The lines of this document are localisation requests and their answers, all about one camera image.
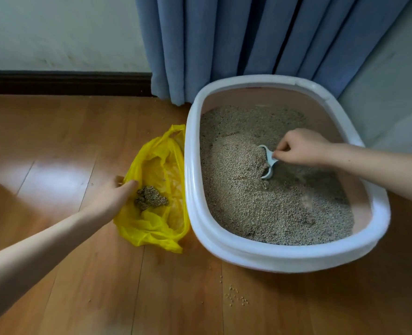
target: white wall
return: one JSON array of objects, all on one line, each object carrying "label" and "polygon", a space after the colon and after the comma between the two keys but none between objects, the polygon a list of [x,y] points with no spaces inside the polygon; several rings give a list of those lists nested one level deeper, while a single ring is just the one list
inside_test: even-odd
[{"label": "white wall", "polygon": [[0,0],[0,70],[150,72],[135,0]]},{"label": "white wall", "polygon": [[339,101],[367,146],[412,151],[412,0]]}]

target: litter clump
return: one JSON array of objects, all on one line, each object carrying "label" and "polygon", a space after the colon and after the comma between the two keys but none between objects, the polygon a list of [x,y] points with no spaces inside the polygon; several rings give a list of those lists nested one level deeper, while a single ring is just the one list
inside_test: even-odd
[{"label": "litter clump", "polygon": [[141,210],[146,210],[149,207],[159,207],[168,205],[167,197],[162,196],[161,193],[153,186],[144,186],[138,190],[138,197],[135,199],[135,205]]},{"label": "litter clump", "polygon": [[277,162],[270,180],[266,153],[289,130],[313,127],[288,107],[213,109],[200,123],[208,208],[227,231],[254,241],[311,245],[352,234],[354,218],[334,172]]}]

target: dark wooden baseboard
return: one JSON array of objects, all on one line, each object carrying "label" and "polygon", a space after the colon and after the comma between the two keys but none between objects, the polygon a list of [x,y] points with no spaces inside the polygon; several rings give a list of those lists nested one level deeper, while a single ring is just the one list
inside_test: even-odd
[{"label": "dark wooden baseboard", "polygon": [[0,94],[152,96],[151,73],[0,71]]}]

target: blue curtain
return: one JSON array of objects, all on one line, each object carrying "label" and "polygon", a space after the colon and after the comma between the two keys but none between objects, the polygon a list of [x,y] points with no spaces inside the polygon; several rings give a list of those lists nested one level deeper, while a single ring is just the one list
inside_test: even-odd
[{"label": "blue curtain", "polygon": [[409,0],[136,0],[152,94],[192,102],[211,81],[281,74],[338,97]]}]

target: light blue litter scoop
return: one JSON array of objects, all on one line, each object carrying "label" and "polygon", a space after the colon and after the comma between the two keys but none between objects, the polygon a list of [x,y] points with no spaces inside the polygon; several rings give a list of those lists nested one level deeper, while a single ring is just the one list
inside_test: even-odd
[{"label": "light blue litter scoop", "polygon": [[265,148],[266,162],[268,163],[268,166],[269,166],[268,172],[265,175],[263,175],[261,178],[262,180],[268,180],[268,179],[271,179],[271,176],[273,176],[273,166],[279,160],[273,158],[273,152],[270,151],[267,146],[260,145],[259,147]]}]

